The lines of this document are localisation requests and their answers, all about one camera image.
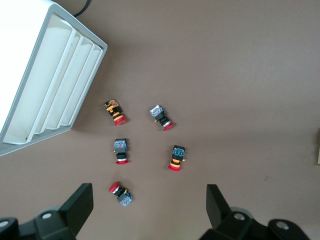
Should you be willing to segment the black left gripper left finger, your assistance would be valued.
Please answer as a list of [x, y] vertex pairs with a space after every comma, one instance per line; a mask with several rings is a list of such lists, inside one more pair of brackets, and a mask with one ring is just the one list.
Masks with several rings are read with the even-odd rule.
[[75, 240], [94, 208], [93, 186], [83, 183], [60, 207], [19, 226], [20, 240]]

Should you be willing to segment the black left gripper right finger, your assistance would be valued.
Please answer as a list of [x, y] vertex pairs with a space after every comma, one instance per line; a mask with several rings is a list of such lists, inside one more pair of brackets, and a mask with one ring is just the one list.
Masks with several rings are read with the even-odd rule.
[[231, 208], [216, 184], [206, 186], [206, 212], [211, 223], [201, 240], [266, 240], [268, 229], [241, 208]]

